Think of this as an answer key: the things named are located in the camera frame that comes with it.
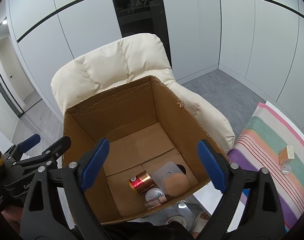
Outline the person left hand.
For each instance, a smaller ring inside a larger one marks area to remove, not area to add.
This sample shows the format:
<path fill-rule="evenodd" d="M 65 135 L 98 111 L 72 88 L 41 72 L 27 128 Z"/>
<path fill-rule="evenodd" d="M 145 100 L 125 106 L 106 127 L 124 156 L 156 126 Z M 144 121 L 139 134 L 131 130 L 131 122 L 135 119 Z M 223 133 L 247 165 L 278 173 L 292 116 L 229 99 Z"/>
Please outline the person left hand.
<path fill-rule="evenodd" d="M 12 228 L 14 228 L 14 230 L 16 230 L 17 232 L 20 232 L 23 208 L 17 206 L 9 206 L 1 213 L 7 220 L 7 222 L 10 224 L 10 226 L 12 226 Z"/>

